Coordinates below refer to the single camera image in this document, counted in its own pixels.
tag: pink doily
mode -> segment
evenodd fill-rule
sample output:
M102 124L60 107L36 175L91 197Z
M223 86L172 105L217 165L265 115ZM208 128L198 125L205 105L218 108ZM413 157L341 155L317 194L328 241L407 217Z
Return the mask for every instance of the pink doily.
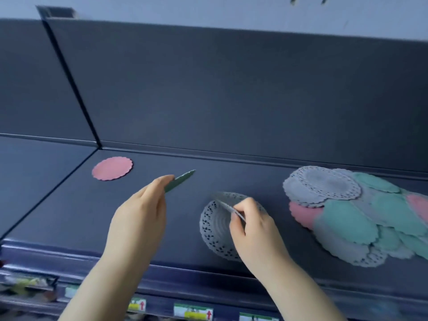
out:
M109 157L92 169L92 176L98 180L113 180L123 177L131 168L131 159L123 156Z
M309 208L301 206L295 202L290 202L290 212L296 221L305 228L313 230L315 217L322 213L322 208Z
M421 219L428 222L428 199L415 194L407 195L406 199L410 208L414 210Z

